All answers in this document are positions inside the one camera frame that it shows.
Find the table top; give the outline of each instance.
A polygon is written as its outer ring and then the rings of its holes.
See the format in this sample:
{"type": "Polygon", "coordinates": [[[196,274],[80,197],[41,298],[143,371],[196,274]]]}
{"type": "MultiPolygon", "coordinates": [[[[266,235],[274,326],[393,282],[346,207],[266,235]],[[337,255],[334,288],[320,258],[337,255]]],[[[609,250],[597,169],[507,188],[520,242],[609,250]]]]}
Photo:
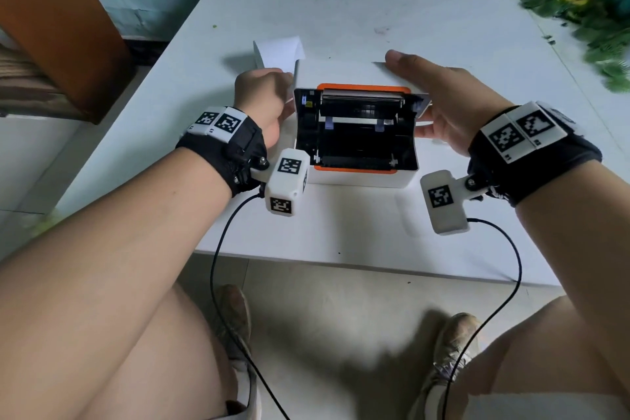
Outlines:
{"type": "MultiPolygon", "coordinates": [[[[630,179],[624,155],[630,136],[619,121],[629,111],[627,96],[600,90],[570,35],[562,38],[561,30],[568,29],[555,21],[542,29],[545,23],[518,0],[201,0],[57,210],[67,215],[80,209],[172,150],[206,106],[232,104],[235,76],[254,68],[253,40],[290,35],[301,36],[308,58],[380,61],[396,48],[466,68],[515,103],[550,102],[579,120],[608,166],[630,179]],[[549,31],[559,39],[553,47],[542,38],[549,31]]],[[[514,279],[514,253],[491,228],[473,225],[469,233],[447,237],[433,233],[419,177],[439,169],[461,177],[468,161],[430,140],[416,140],[416,148],[420,172],[406,189],[309,184],[304,209],[293,218],[272,215],[262,200],[252,201],[235,217],[221,254],[514,279]]],[[[199,252],[214,251],[244,196],[232,200],[199,252]]],[[[557,284],[507,203],[471,201],[467,212],[512,236],[523,258],[524,282],[557,284]]]]}

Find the white paper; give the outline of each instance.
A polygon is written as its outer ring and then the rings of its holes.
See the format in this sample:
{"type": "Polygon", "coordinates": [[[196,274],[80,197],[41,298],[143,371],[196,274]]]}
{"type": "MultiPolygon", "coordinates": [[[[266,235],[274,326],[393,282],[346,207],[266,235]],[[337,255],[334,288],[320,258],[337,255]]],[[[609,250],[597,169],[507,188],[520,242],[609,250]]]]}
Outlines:
{"type": "Polygon", "coordinates": [[[306,58],[299,36],[254,41],[256,68],[279,68],[293,74],[295,62],[306,58]]]}

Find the shoe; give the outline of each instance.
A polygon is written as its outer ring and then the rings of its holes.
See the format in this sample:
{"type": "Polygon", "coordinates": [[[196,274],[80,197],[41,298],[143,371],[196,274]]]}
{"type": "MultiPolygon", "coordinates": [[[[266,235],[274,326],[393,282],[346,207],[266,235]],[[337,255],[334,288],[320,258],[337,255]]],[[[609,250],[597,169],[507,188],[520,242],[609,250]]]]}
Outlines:
{"type": "MultiPolygon", "coordinates": [[[[249,305],[245,294],[232,284],[225,284],[215,290],[217,306],[219,312],[225,319],[228,328],[235,335],[238,344],[251,357],[249,350],[249,340],[251,337],[251,317],[249,315],[249,305]]],[[[239,384],[238,400],[228,402],[228,411],[231,415],[238,415],[246,412],[246,418],[261,420],[262,400],[258,390],[256,374],[249,367],[247,359],[239,346],[229,335],[225,325],[218,319],[213,324],[216,326],[214,332],[221,344],[225,347],[227,357],[230,359],[232,368],[236,373],[239,384]]]]}
{"type": "MultiPolygon", "coordinates": [[[[429,391],[435,385],[448,384],[449,377],[455,367],[462,349],[468,344],[480,322],[474,315],[461,312],[451,317],[440,331],[433,350],[433,368],[425,379],[420,395],[407,416],[407,420],[424,420],[425,402],[429,391]]],[[[453,380],[457,378],[462,369],[479,353],[479,343],[475,339],[464,353],[457,366],[453,380]]]]}

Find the bare leg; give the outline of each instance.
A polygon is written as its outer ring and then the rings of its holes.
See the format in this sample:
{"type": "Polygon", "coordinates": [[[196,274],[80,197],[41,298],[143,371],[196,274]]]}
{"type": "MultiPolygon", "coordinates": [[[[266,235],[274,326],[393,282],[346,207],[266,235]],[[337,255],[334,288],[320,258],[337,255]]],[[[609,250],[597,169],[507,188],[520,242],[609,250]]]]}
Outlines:
{"type": "Polygon", "coordinates": [[[460,419],[469,395],[540,392],[606,393],[628,404],[567,297],[547,304],[473,359],[451,388],[447,417],[460,419]]]}
{"type": "Polygon", "coordinates": [[[225,350],[176,284],[80,420],[204,420],[225,415],[237,383],[225,350]]]}

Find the orange trim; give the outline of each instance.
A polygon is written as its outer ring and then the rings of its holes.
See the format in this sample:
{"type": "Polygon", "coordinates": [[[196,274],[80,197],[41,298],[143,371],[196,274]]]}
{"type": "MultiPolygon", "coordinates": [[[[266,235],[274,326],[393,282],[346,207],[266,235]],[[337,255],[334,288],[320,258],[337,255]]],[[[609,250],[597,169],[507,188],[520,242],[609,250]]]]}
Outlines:
{"type": "Polygon", "coordinates": [[[341,171],[343,173],[371,173],[371,174],[394,174],[398,170],[379,171],[379,170],[359,170],[354,168],[326,168],[323,166],[313,166],[317,171],[341,171]]]}
{"type": "Polygon", "coordinates": [[[345,85],[343,83],[320,83],[317,89],[366,90],[368,92],[402,92],[404,94],[411,93],[411,89],[407,87],[383,87],[380,85],[345,85]]]}

